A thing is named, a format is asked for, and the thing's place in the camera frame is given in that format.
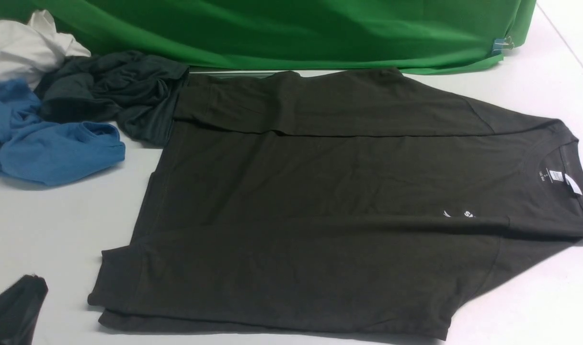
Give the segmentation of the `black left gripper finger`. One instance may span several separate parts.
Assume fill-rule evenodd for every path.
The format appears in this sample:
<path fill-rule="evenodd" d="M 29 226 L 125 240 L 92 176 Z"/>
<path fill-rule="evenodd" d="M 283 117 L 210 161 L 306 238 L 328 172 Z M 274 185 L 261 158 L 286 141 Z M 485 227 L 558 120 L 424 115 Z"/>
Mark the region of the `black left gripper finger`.
<path fill-rule="evenodd" d="M 48 293 L 43 277 L 24 275 L 0 293 L 0 345 L 30 345 Z"/>

